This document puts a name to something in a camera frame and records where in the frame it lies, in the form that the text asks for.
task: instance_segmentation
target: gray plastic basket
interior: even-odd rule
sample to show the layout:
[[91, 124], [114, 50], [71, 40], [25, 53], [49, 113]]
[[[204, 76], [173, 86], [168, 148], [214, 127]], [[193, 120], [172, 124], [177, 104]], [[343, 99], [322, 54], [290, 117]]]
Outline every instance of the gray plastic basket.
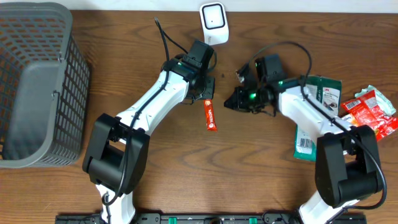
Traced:
[[89, 82], [67, 8], [0, 4], [0, 167], [75, 162]]

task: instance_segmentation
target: red wrapper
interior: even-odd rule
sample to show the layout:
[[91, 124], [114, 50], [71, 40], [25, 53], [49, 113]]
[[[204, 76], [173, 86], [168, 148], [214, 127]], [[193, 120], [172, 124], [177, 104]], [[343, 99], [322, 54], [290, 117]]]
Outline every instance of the red wrapper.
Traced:
[[211, 100], [204, 100], [203, 104], [205, 105], [207, 130], [208, 131], [217, 131], [216, 122], [214, 119], [213, 103], [211, 102]]
[[366, 124], [371, 127], [378, 141], [398, 129], [398, 119], [384, 114], [377, 104], [374, 90], [343, 103], [342, 107], [355, 117], [358, 126]]

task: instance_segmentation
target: wooden table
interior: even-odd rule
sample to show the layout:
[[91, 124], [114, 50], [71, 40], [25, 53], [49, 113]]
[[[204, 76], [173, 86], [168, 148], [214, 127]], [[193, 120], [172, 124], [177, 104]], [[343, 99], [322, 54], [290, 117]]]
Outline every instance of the wooden table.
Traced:
[[[116, 115], [156, 81], [165, 60], [157, 16], [165, 31], [189, 48], [203, 39], [197, 12], [74, 11], [74, 34], [93, 65], [84, 149], [94, 121]], [[343, 81], [343, 98], [368, 84], [398, 106], [398, 16], [377, 14], [228, 13], [229, 41], [215, 47], [213, 100], [217, 133], [206, 130], [202, 102], [176, 106], [150, 140], [146, 172], [134, 192], [137, 208], [165, 213], [262, 213], [292, 210], [316, 190], [314, 163], [293, 158], [295, 124], [278, 115], [238, 113], [223, 102], [238, 85], [234, 71], [262, 46], [294, 40], [313, 57], [313, 74]], [[169, 44], [170, 54], [180, 53]], [[307, 68], [293, 46], [278, 52], [290, 77]], [[389, 193], [365, 212], [369, 223], [397, 223], [398, 134], [379, 143]], [[100, 195], [81, 169], [0, 170], [0, 223], [53, 223], [61, 213], [101, 210]], [[380, 194], [361, 205], [374, 204]]]

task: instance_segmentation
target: green package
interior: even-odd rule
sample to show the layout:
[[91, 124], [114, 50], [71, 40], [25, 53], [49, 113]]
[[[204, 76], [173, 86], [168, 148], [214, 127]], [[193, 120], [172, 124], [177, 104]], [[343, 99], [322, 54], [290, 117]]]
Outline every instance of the green package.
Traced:
[[[311, 95], [328, 108], [332, 114], [338, 115], [341, 98], [341, 81], [319, 76], [309, 76], [306, 87], [310, 90]], [[316, 161], [316, 142], [313, 142], [310, 136], [298, 126], [296, 127], [294, 145], [295, 158]]]

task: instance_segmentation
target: green led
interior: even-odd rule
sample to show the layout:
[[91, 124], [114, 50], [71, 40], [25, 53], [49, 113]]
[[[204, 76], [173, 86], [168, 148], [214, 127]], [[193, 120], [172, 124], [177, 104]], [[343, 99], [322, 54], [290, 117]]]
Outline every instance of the green led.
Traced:
[[249, 224], [257, 224], [257, 218], [249, 218]]
[[177, 218], [169, 218], [169, 224], [177, 224]]

